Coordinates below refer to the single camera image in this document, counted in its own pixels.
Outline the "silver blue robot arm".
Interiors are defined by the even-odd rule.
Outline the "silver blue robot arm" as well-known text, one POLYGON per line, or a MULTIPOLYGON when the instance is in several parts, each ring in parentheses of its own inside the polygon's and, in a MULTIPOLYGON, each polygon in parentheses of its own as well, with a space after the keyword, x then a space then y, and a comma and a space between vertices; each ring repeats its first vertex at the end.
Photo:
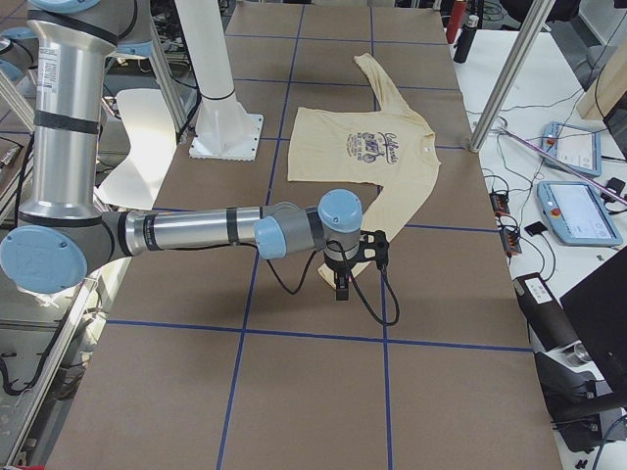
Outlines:
POLYGON ((352 192, 314 208, 290 203, 212 211, 101 211, 93 201, 106 58, 152 49, 145 1, 32 1, 39 42, 33 183, 18 225, 1 243, 1 266, 20 288, 53 294, 120 258, 165 250, 255 248, 263 259, 323 253, 338 300, 357 287, 361 262, 389 262, 385 234, 362 229, 352 192))

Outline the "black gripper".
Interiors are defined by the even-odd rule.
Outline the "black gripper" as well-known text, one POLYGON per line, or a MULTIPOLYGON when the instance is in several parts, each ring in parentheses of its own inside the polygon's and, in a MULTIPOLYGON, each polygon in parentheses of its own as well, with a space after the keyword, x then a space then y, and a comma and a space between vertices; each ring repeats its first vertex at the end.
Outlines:
POLYGON ((323 250, 324 263, 332 272, 336 300, 349 298, 349 281, 357 273, 358 263, 374 261, 382 273, 387 273, 389 242, 382 230, 362 230, 352 240, 329 238, 323 250))

